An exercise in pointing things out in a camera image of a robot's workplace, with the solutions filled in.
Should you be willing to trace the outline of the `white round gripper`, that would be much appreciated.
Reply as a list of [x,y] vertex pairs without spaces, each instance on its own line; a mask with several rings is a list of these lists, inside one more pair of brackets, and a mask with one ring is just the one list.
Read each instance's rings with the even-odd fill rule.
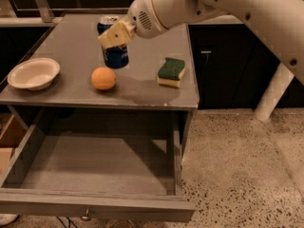
[[135,33],[139,37],[150,39],[166,32],[154,10],[153,0],[135,0],[127,15],[133,24],[119,20],[98,37],[103,48],[125,45],[134,38]]

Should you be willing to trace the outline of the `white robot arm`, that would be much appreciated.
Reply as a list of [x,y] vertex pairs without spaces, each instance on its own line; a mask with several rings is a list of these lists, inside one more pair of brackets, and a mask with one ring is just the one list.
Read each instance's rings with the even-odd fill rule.
[[304,0],[135,0],[99,41],[113,48],[224,13],[240,20],[304,84]]

